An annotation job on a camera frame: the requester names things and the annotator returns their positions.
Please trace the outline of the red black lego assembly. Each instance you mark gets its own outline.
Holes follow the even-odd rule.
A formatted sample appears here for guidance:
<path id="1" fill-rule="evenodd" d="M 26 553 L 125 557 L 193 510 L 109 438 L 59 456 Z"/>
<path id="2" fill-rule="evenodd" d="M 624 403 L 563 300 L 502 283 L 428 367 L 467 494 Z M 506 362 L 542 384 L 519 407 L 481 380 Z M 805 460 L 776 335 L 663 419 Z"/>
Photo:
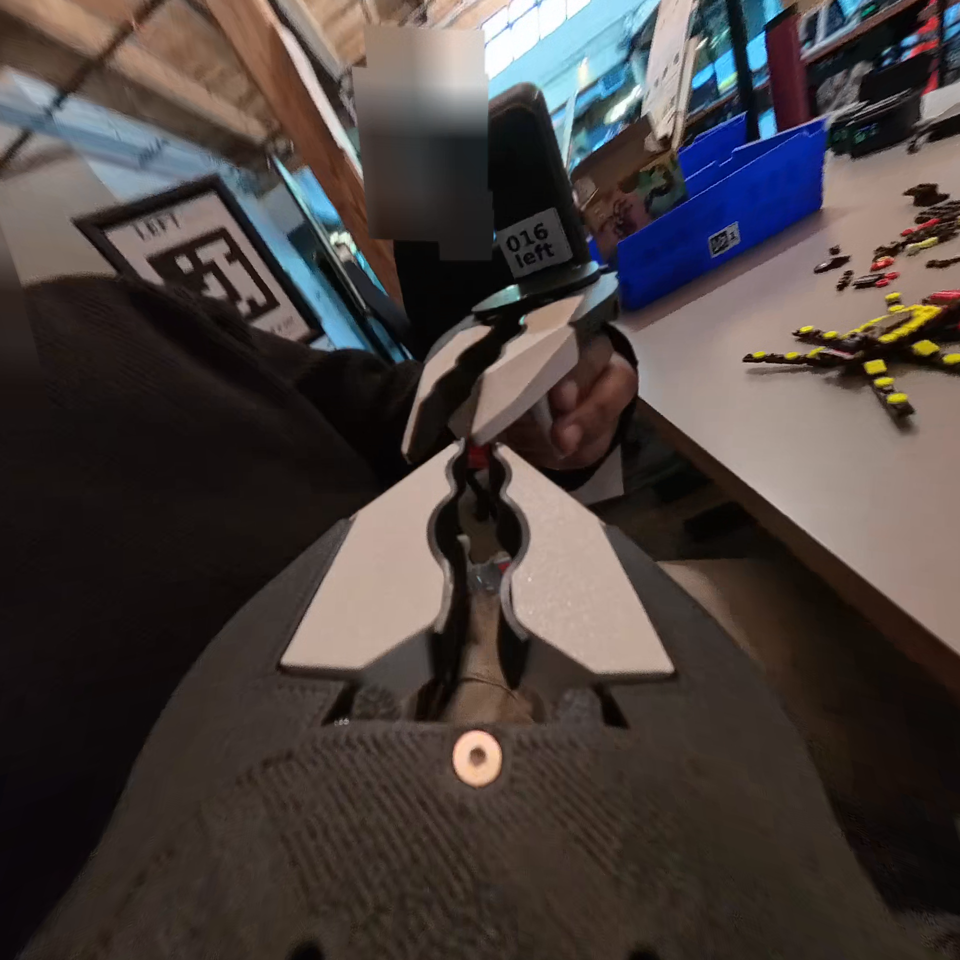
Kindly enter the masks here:
<path id="1" fill-rule="evenodd" d="M 467 586 L 500 604 L 509 598 L 520 543 L 517 518 L 505 499 L 507 469 L 491 446 L 469 445 L 464 457 L 456 520 Z"/>

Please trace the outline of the dark red water bottle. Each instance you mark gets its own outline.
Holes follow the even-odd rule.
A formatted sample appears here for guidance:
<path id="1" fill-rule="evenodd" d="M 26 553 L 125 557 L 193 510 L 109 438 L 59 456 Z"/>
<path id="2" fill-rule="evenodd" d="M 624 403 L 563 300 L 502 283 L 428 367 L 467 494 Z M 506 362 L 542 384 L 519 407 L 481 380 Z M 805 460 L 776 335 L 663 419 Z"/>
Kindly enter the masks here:
<path id="1" fill-rule="evenodd" d="M 768 85 L 775 127 L 780 134 L 808 123 L 811 118 L 799 21 L 799 5 L 792 2 L 764 28 Z"/>

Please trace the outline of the black yellow lego spider model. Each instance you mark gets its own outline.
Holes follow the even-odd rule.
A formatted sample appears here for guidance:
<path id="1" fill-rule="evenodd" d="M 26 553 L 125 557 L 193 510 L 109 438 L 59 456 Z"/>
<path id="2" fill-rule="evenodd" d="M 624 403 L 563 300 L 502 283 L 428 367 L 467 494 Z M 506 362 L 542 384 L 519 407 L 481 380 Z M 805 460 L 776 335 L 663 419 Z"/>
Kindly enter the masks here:
<path id="1" fill-rule="evenodd" d="M 913 364 L 958 376 L 959 292 L 935 291 L 919 303 L 893 303 L 881 317 L 846 332 L 805 325 L 792 336 L 797 349 L 786 353 L 751 351 L 742 363 L 862 378 L 888 417 L 908 424 L 916 409 L 898 385 L 894 367 Z"/>

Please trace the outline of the printed cardboard box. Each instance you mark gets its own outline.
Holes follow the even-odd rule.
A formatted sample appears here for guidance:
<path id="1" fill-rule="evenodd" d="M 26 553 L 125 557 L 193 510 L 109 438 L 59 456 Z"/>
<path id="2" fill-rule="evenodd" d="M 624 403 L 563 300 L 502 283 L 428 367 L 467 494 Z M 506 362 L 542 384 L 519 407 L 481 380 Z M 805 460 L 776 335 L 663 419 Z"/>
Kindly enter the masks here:
<path id="1" fill-rule="evenodd" d="M 605 257 L 688 198 L 677 151 L 642 144 L 596 150 L 573 169 L 572 186 L 585 228 Z"/>

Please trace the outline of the black equipment case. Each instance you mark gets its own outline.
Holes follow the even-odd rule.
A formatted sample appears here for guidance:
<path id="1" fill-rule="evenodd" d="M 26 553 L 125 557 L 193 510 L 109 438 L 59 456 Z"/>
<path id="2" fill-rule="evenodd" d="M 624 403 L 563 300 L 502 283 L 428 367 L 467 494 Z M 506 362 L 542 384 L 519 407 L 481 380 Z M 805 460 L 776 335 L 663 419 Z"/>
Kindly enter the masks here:
<path id="1" fill-rule="evenodd" d="M 826 148 L 853 160 L 899 145 L 916 154 L 927 143 L 958 135 L 959 84 L 925 93 L 908 89 L 876 102 L 858 102 L 835 113 Z"/>

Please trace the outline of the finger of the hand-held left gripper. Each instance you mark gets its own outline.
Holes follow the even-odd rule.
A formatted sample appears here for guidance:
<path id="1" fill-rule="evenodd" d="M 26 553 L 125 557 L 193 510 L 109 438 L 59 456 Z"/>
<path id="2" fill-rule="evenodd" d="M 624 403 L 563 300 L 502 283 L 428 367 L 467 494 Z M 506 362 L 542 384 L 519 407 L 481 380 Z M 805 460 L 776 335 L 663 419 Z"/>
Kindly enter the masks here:
<path id="1" fill-rule="evenodd" d="M 450 420 L 522 328 L 523 313 L 515 310 L 468 315 L 431 347 L 402 438 L 407 464 L 421 464 L 444 443 Z"/>
<path id="2" fill-rule="evenodd" d="M 526 313 L 519 332 L 473 388 L 466 403 L 466 438 L 486 446 L 530 415 L 549 440 L 550 391 L 575 368 L 582 348 L 618 313 L 618 287 L 588 287 Z"/>

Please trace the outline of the person's left hand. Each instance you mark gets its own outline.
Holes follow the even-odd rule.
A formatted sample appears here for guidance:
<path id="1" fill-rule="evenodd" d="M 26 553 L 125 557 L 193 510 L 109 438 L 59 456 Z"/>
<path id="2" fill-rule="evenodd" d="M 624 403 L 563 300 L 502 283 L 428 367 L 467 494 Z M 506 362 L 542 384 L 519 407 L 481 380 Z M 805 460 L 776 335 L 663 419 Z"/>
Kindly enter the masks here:
<path id="1" fill-rule="evenodd" d="M 570 472 L 599 463 L 611 450 L 638 387 L 628 360 L 607 340 L 594 342 L 548 395 L 555 469 Z"/>

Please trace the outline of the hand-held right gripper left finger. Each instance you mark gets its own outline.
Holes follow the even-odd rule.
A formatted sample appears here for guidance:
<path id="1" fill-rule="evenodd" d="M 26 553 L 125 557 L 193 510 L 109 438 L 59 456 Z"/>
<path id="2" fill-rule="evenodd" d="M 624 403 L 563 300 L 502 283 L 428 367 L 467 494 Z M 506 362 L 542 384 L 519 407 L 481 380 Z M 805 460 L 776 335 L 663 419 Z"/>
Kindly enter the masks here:
<path id="1" fill-rule="evenodd" d="M 292 673 L 454 673 L 467 614 L 451 443 L 350 520 L 280 666 Z"/>

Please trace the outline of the pile of loose lego pieces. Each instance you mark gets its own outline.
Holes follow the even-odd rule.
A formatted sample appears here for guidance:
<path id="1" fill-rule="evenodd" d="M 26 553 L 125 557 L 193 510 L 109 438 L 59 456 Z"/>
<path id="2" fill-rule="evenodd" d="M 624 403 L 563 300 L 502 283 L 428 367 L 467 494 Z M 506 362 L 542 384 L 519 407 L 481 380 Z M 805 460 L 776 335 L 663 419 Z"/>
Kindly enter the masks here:
<path id="1" fill-rule="evenodd" d="M 838 272 L 837 292 L 882 289 L 899 279 L 900 273 L 896 269 L 899 260 L 918 257 L 958 238 L 958 198 L 942 190 L 936 182 L 911 185 L 901 195 L 910 201 L 916 213 L 894 239 L 876 245 L 866 272 L 856 274 L 850 267 L 853 257 L 835 245 L 829 248 L 828 257 L 817 264 L 812 273 L 821 276 Z"/>

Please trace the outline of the blue plastic bin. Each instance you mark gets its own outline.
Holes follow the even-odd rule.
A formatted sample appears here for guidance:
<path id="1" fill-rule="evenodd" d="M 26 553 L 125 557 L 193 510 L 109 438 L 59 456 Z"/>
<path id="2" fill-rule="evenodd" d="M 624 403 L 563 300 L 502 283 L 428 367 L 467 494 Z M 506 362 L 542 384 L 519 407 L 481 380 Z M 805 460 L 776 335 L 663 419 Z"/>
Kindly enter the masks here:
<path id="1" fill-rule="evenodd" d="M 826 119 L 751 142 L 746 123 L 738 114 L 681 149 L 687 199 L 619 242 L 623 309 L 654 303 L 822 208 Z"/>

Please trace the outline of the person's black sweater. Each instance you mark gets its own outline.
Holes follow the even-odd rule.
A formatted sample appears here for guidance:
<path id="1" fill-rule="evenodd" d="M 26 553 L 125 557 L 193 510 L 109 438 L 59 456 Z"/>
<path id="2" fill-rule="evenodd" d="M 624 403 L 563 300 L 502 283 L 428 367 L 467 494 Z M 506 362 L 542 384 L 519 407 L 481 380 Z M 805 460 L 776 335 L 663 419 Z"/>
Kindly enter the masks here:
<path id="1" fill-rule="evenodd" d="M 173 690 L 372 469 L 300 392 L 298 345 L 217 299 L 67 275 L 2 355 L 1 938 L 96 847 Z"/>

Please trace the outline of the black pole round top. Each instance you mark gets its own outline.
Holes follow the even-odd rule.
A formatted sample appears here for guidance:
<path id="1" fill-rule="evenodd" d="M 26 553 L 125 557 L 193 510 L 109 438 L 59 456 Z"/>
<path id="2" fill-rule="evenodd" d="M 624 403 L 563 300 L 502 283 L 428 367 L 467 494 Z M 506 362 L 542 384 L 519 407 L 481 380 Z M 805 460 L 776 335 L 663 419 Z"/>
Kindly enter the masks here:
<path id="1" fill-rule="evenodd" d="M 746 141 L 752 143 L 760 139 L 760 109 L 749 61 L 746 16 L 741 1 L 725 1 L 724 4 L 736 72 L 737 97 L 746 117 Z"/>

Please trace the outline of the person's left forearm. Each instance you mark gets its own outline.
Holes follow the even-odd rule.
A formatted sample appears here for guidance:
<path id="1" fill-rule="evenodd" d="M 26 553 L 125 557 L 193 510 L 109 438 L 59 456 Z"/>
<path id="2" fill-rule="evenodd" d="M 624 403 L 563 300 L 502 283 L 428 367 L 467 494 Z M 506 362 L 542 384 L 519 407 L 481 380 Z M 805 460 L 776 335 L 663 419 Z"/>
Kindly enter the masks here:
<path id="1" fill-rule="evenodd" d="M 296 349 L 297 389 L 371 468 L 383 487 L 410 472 L 402 445 L 424 364 L 360 349 Z"/>

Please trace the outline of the black framed marker sign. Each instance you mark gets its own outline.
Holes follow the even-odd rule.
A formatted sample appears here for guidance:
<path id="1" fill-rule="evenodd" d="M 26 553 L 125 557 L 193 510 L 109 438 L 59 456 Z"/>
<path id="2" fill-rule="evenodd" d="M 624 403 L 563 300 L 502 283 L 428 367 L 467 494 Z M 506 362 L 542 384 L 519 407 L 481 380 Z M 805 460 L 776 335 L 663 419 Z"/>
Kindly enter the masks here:
<path id="1" fill-rule="evenodd" d="M 323 335 L 316 312 L 218 174 L 72 223 L 119 275 L 222 302 L 249 327 L 290 341 Z"/>

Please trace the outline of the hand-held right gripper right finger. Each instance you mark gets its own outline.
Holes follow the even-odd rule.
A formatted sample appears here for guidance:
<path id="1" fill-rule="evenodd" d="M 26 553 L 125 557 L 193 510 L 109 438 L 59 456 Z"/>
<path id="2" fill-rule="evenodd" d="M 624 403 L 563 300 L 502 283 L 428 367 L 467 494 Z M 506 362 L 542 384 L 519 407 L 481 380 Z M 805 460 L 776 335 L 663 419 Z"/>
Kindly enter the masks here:
<path id="1" fill-rule="evenodd" d="M 648 682 L 675 667 L 605 524 L 510 448 L 491 451 L 499 536 L 498 654 L 510 682 Z"/>

